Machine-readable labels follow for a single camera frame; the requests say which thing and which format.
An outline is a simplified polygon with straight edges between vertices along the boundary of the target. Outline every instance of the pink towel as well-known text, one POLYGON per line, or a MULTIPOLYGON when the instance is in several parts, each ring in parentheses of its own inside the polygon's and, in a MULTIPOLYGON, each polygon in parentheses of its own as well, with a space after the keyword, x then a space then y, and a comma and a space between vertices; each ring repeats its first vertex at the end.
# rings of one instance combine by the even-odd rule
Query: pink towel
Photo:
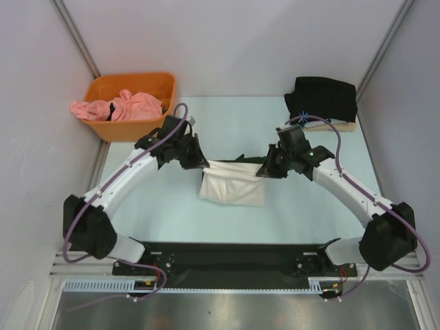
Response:
POLYGON ((147 93, 136 93, 123 89, 119 97, 112 101, 72 102, 70 111, 80 119, 106 120, 110 115, 110 105, 115 111, 111 120, 148 120, 162 116, 162 101, 147 93))

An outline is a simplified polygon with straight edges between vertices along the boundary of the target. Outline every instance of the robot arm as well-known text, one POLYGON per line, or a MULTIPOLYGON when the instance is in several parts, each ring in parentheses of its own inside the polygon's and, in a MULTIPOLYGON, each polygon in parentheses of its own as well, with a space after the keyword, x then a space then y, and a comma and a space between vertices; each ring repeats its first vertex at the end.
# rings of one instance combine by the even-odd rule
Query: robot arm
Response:
POLYGON ((137 263, 145 247, 132 238, 117 234, 111 218, 120 204, 144 179, 158 171, 165 163, 179 160, 183 169, 209 167, 200 150, 197 134, 192 135, 190 123, 185 121, 180 129, 161 146, 150 153, 146 150, 177 126, 180 118, 168 116, 164 126, 142 137, 125 162, 103 183, 86 192, 81 198, 70 195, 64 203, 64 236, 81 209, 89 204, 80 216, 69 242, 74 248, 86 251, 97 259, 106 256, 137 263))
POLYGON ((334 155, 323 146, 311 148, 300 125, 277 131, 280 142, 269 146, 265 163, 256 175, 282 178, 289 170, 304 174, 337 197, 365 228, 362 238, 335 239, 323 246, 333 264, 368 263, 375 270, 382 271, 415 250, 415 236, 378 206, 382 204, 393 210, 415 228, 414 212, 408 204, 395 205, 370 191, 344 169, 341 174, 334 155), (361 190, 373 198, 367 198, 361 190))
MULTIPOLYGON (((110 219, 119 205, 143 179, 158 171, 165 163, 179 160, 183 169, 208 167, 209 163, 200 150, 197 135, 186 133, 188 122, 176 131, 172 138, 154 148, 152 145, 164 141, 180 118, 168 116, 164 126, 145 135, 136 144, 129 158, 103 184, 84 194, 81 198, 69 196, 64 204, 63 229, 68 233, 78 214, 77 226, 70 235, 69 242, 77 249, 86 251, 97 259, 106 256, 136 263, 144 254, 145 247, 132 238, 117 234, 110 219)), ((287 171, 294 170, 305 175, 335 195, 364 226, 362 238, 334 239, 322 246, 322 250, 334 265, 345 263, 368 263, 376 270, 384 270, 407 253, 414 251, 417 240, 402 223, 378 206, 389 207, 415 227, 414 213, 405 203, 399 205, 378 197, 359 183, 347 172, 351 179, 374 198, 369 199, 359 189, 353 187, 337 170, 334 155, 323 146, 310 147, 299 125, 277 129, 280 142, 269 146, 265 163, 257 176, 270 178, 287 177, 287 171)))

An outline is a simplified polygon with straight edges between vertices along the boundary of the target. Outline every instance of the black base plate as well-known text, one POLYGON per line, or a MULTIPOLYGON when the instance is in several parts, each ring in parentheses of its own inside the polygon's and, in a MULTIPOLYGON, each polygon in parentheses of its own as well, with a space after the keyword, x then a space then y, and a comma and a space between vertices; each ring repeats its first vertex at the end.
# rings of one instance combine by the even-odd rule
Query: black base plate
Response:
MULTIPOLYGON (((148 252, 140 262, 162 268, 167 288, 308 289, 309 277, 340 277, 318 244, 144 244, 148 252)), ((349 277, 358 275, 353 265, 343 267, 349 277)), ((119 263, 112 274, 154 276, 155 271, 119 263)))

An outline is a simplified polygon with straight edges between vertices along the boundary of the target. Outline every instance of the cable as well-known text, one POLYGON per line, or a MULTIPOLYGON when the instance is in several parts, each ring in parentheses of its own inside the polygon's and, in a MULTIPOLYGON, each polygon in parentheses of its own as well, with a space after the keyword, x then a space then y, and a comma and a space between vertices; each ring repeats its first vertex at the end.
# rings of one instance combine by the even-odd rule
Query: cable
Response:
POLYGON ((343 266, 339 267, 339 274, 341 275, 341 284, 346 283, 349 280, 349 276, 347 275, 347 272, 345 271, 345 269, 343 268, 343 266))
MULTIPOLYGON (((130 161, 130 166, 128 165, 124 165, 117 173, 115 173, 115 175, 113 177, 111 177, 109 179, 109 181, 107 181, 107 183, 102 186, 102 188, 100 189, 100 192, 103 193, 106 189, 108 189, 108 187, 110 187, 110 185, 117 179, 119 178, 119 176, 121 176, 121 174, 123 174, 123 172, 125 172, 126 169, 128 169, 129 167, 131 167, 132 165, 134 165, 134 163, 136 163, 138 160, 140 160, 142 157, 144 157, 147 153, 150 153, 152 150, 156 149, 158 146, 160 146, 161 144, 165 143, 169 138, 171 138, 174 133, 177 132, 177 130, 184 124, 184 121, 186 120, 186 117, 188 116, 188 105, 186 105, 185 103, 179 103, 178 105, 176 105, 175 107, 175 112, 176 110, 183 106, 185 108, 185 114, 182 117, 182 119, 179 121, 179 123, 176 125, 176 127, 171 130, 171 132, 165 136, 162 140, 158 141, 157 143, 155 143, 154 145, 152 145, 151 147, 147 148, 144 152, 140 153, 138 156, 134 157, 131 161, 130 161)), ((65 260, 66 263, 77 263, 81 260, 84 260, 86 258, 88 258, 90 255, 86 254, 84 256, 81 256, 77 259, 70 259, 69 256, 67 255, 67 246, 69 245, 69 240, 70 237, 72 236, 72 233, 74 232, 74 229, 76 227, 76 225, 78 224, 78 222, 80 221, 82 215, 84 214, 84 212, 86 211, 86 209, 88 209, 88 207, 98 198, 98 195, 95 194, 80 210, 80 212, 78 212, 78 214, 75 216, 75 219, 72 221, 66 236, 64 238, 64 243, 63 243, 63 258, 65 260)))
MULTIPOLYGON (((174 108, 173 116, 176 116, 176 113, 177 113, 177 107, 174 108)), ((192 126, 192 124, 190 122, 188 122, 188 125, 190 127, 190 135, 193 136, 193 126, 192 126)))
POLYGON ((349 294, 352 294, 353 291, 355 291, 358 287, 360 287, 360 285, 361 285, 363 282, 365 282, 366 278, 367 278, 368 275, 370 274, 370 270, 371 270, 371 267, 370 267, 370 265, 368 265, 368 267, 366 268, 366 271, 365 271, 364 277, 362 277, 361 280, 360 280, 359 282, 357 282, 357 284, 356 284, 354 287, 352 287, 349 291, 345 292, 344 294, 340 295, 339 297, 337 297, 337 298, 331 298, 331 299, 329 299, 329 300, 339 300, 339 301, 340 301, 341 298, 343 298, 343 297, 347 297, 349 294))
MULTIPOLYGON (((293 122, 294 120, 298 120, 298 119, 302 119, 302 118, 313 118, 313 119, 320 120, 321 122, 324 122, 326 125, 328 125, 331 129, 333 129, 333 131, 336 133, 336 136, 338 137, 338 145, 336 146, 336 154, 335 154, 335 163, 336 163, 336 168, 338 169, 339 174, 350 185, 352 185, 359 192, 361 192, 366 198, 368 198, 371 201, 375 202, 374 196, 370 195, 367 191, 365 191, 365 189, 363 189, 363 187, 359 186, 348 175, 346 175, 345 173, 342 172, 342 166, 341 166, 341 163, 340 163, 340 149, 341 149, 342 139, 341 139, 341 135, 340 135, 339 131, 336 129, 336 127, 334 127, 334 125, 332 123, 330 123, 327 120, 325 120, 325 119, 323 119, 321 117, 318 117, 316 115, 297 115, 296 117, 292 118, 291 120, 286 121, 285 124, 289 124, 289 123, 293 122)), ((392 266, 394 268, 397 268, 398 270, 402 270, 404 272, 413 273, 413 274, 422 273, 422 272, 426 271, 430 267, 430 265, 431 265, 431 253, 430 253, 428 245, 426 244, 424 239, 420 236, 420 234, 408 222, 405 221, 404 218, 402 218, 396 212, 394 212, 393 210, 391 210, 390 208, 385 206, 380 201, 377 202, 377 205, 382 210, 384 210, 385 212, 388 212, 390 215, 392 215, 394 218, 396 218, 398 221, 400 221, 406 227, 406 229, 408 229, 410 231, 410 233, 413 234, 416 237, 416 239, 420 242, 420 245, 422 246, 422 248, 423 248, 423 250, 425 252, 425 255, 426 255, 425 265, 423 265, 419 269, 408 269, 408 268, 405 268, 405 267, 402 267, 402 266, 398 266, 398 265, 392 265, 392 266)))
MULTIPOLYGON (((139 264, 139 263, 131 263, 129 261, 121 260, 121 259, 119 259, 119 262, 120 263, 125 263, 126 265, 133 266, 133 267, 141 267, 141 268, 148 268, 150 270, 155 270, 156 272, 159 272, 160 274, 162 274, 163 277, 164 277, 164 280, 162 281, 162 284, 159 287, 157 287, 156 289, 154 289, 152 292, 149 292, 149 293, 145 294, 142 297, 133 298, 132 301, 134 303, 137 302, 137 301, 141 301, 141 300, 145 300, 145 299, 151 298, 152 296, 156 295, 160 290, 162 290, 165 287, 166 280, 167 280, 166 273, 162 269, 160 269, 159 267, 151 266, 151 265, 142 265, 142 264, 139 264)), ((112 294, 111 296, 102 297, 102 298, 99 298, 99 299, 95 299, 93 301, 86 302, 85 304, 69 308, 69 309, 67 309, 67 311, 77 311, 79 309, 82 309, 82 308, 85 308, 85 307, 89 307, 89 306, 92 306, 94 304, 101 303, 102 301, 111 300, 111 299, 114 299, 114 298, 128 298, 128 299, 130 299, 130 295, 128 295, 128 294, 112 294)))
MULTIPOLYGON (((159 268, 159 266, 157 265, 157 263, 154 263, 153 266, 159 268)), ((157 278, 157 282, 159 282, 159 280, 160 280, 160 272, 159 272, 159 271, 156 271, 156 278, 157 278)))

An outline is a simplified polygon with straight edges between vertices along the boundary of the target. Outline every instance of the gray wall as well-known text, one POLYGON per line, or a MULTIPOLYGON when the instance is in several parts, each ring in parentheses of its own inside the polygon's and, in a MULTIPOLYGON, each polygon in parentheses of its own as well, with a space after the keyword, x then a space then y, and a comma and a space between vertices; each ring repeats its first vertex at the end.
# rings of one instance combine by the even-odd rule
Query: gray wall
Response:
POLYGON ((41 309, 63 200, 84 192, 98 140, 69 112, 91 76, 50 2, 8 1, 0 28, 1 323, 26 281, 34 281, 29 320, 41 309))
POLYGON ((359 84, 403 0, 65 0, 101 74, 166 70, 182 96, 359 84))
POLYGON ((385 194, 415 210, 430 246, 426 272, 440 303, 440 1, 416 1, 360 100, 385 194))

